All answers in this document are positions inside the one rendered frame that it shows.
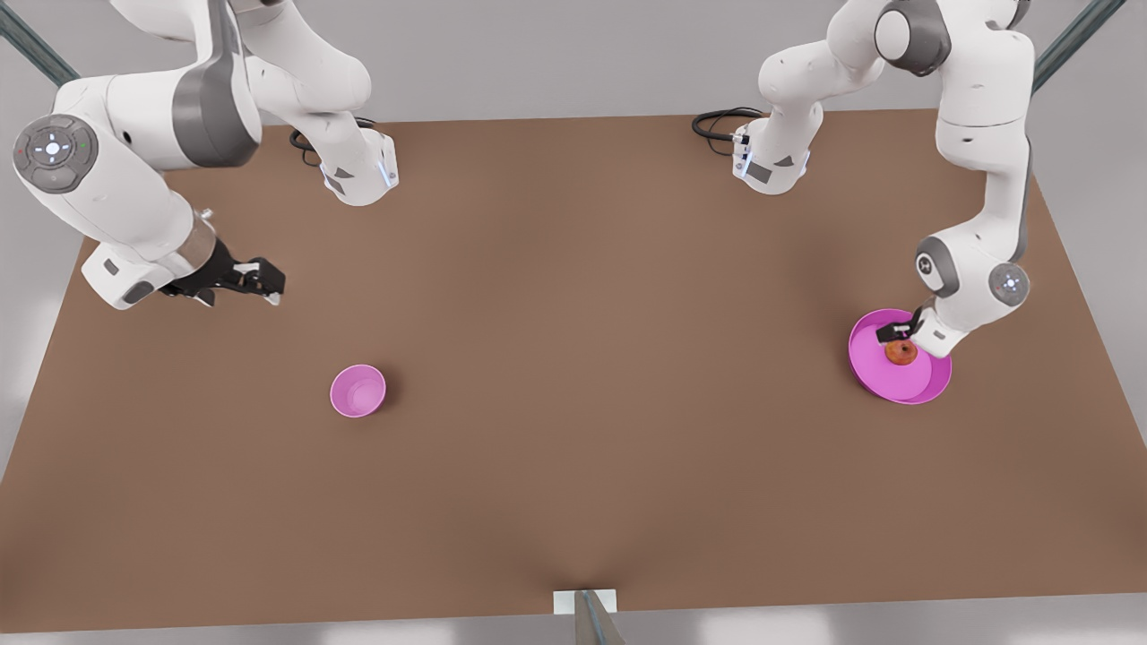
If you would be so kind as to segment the pink bowl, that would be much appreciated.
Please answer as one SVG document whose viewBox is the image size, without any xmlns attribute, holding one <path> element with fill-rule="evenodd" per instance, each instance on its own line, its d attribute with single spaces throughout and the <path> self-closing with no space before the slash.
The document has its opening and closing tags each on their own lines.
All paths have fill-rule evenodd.
<svg viewBox="0 0 1147 645">
<path fill-rule="evenodd" d="M 385 376 L 373 365 L 351 365 L 333 376 L 331 407 L 341 415 L 358 419 L 376 412 L 388 391 Z"/>
</svg>

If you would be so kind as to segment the pink plate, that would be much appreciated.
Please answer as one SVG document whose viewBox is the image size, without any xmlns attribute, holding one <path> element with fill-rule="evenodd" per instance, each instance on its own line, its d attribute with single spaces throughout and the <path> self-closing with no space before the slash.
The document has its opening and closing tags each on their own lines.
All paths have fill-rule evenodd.
<svg viewBox="0 0 1147 645">
<path fill-rule="evenodd" d="M 937 399 L 952 379 L 951 357 L 936 358 L 919 351 L 913 363 L 896 365 L 877 342 L 877 328 L 910 319 L 900 309 L 880 309 L 860 317 L 849 332 L 848 359 L 858 383 L 885 401 L 918 405 Z"/>
</svg>

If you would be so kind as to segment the silver frame post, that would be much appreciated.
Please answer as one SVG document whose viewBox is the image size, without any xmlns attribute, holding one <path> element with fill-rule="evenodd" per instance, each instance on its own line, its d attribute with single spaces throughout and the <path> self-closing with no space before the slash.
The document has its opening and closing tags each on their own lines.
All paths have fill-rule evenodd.
<svg viewBox="0 0 1147 645">
<path fill-rule="evenodd" d="M 594 590 L 574 592 L 574 645 L 626 645 Z"/>
<path fill-rule="evenodd" d="M 1056 73 L 1066 61 L 1072 59 L 1074 54 L 1082 48 L 1090 37 L 1093 37 L 1115 13 L 1119 11 L 1128 0 L 1090 0 L 1089 3 L 1077 13 L 1076 17 L 1064 31 L 1058 34 L 1056 39 L 1050 44 L 1035 62 L 1035 77 L 1031 94 L 1041 90 L 1045 81 L 1050 81 L 1053 73 Z"/>
<path fill-rule="evenodd" d="M 81 77 L 3 0 L 0 0 L 0 36 L 55 86 Z"/>
</svg>

